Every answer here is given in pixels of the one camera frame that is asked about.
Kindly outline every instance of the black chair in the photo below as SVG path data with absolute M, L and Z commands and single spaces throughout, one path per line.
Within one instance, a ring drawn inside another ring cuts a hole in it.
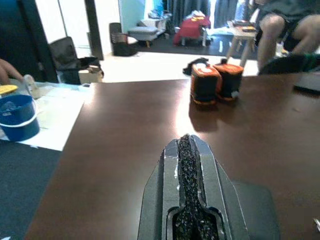
M 293 74 L 315 71 L 320 66 L 320 54 L 290 55 L 271 60 L 259 72 L 265 74 Z
M 113 22 L 109 24 L 109 35 L 114 56 L 129 57 L 138 52 L 137 40 L 129 43 L 127 34 L 122 33 L 121 23 Z
M 89 65 L 97 66 L 101 70 L 97 57 L 77 57 L 74 42 L 69 36 L 52 42 L 49 48 L 55 69 L 63 83 L 80 85 L 78 72 L 87 69 Z

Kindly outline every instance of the gray curtain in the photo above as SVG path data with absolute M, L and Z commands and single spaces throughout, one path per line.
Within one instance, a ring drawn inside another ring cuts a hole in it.
M 227 21 L 235 19 L 238 0 L 216 0 L 214 28 L 225 27 Z
M 211 0 L 167 0 L 167 10 L 172 13 L 174 26 L 178 27 L 193 10 L 210 16 L 210 3 Z

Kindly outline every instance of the dark rug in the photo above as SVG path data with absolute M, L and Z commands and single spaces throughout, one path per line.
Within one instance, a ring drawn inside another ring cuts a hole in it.
M 60 154 L 0 140 L 0 239 L 24 238 Z
M 140 52 L 153 52 L 153 53 L 169 53 L 169 54 L 194 54 L 194 55 L 211 55 L 211 56 L 226 56 L 232 42 L 232 35 L 213 35 L 211 37 L 211 42 L 208 40 L 207 43 L 210 44 L 206 47 L 202 46 L 201 40 L 188 39 L 185 46 L 174 46 L 173 36 L 166 39 L 164 35 L 160 35 L 157 39 L 152 41 L 150 48 L 146 46 L 144 42 L 140 42 L 138 51 Z M 245 41 L 242 41 L 242 46 L 238 52 L 236 52 L 232 57 L 234 59 L 241 59 L 242 52 L 245 48 Z M 257 60 L 257 47 L 255 47 L 254 52 L 252 52 L 249 60 Z

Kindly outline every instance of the brown table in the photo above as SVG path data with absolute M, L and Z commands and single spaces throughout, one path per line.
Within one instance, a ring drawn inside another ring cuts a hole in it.
M 320 100 L 293 92 L 299 78 L 245 77 L 213 111 L 190 105 L 188 80 L 94 84 L 26 238 L 137 239 L 163 147 L 196 133 L 231 179 L 271 190 L 282 239 L 318 240 Z

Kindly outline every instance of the orange container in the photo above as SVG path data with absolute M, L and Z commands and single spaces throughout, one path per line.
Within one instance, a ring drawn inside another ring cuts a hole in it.
M 224 60 L 222 60 L 221 64 L 214 65 L 213 67 L 218 70 L 222 77 L 222 87 L 218 93 L 218 97 L 226 101 L 235 100 L 239 95 L 244 68 L 242 66 L 227 64 Z
M 204 63 L 192 65 L 190 94 L 196 104 L 216 104 L 221 87 L 222 77 L 213 66 Z

